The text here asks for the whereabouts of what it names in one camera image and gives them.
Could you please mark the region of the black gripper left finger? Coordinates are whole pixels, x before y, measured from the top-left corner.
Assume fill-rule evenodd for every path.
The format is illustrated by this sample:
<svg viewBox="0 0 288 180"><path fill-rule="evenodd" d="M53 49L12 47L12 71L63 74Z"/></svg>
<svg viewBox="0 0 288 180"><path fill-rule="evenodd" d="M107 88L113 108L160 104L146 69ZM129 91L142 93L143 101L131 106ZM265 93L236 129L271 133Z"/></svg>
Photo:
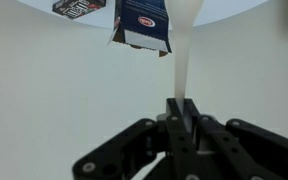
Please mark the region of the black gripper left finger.
<svg viewBox="0 0 288 180"><path fill-rule="evenodd" d="M140 119L75 162L73 180L132 180L145 166L166 156L144 180L200 180L194 137L199 116L191 99L180 110L166 100L167 114L159 120Z"/></svg>

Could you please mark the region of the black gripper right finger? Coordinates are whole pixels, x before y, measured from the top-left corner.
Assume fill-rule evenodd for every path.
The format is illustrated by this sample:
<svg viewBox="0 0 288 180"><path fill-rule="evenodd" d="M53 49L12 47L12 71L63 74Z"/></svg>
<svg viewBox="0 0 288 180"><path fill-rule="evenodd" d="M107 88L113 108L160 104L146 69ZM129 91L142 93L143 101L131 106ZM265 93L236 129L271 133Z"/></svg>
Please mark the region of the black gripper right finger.
<svg viewBox="0 0 288 180"><path fill-rule="evenodd" d="M197 154L224 180L288 180L288 138L241 119L221 124L184 101Z"/></svg>

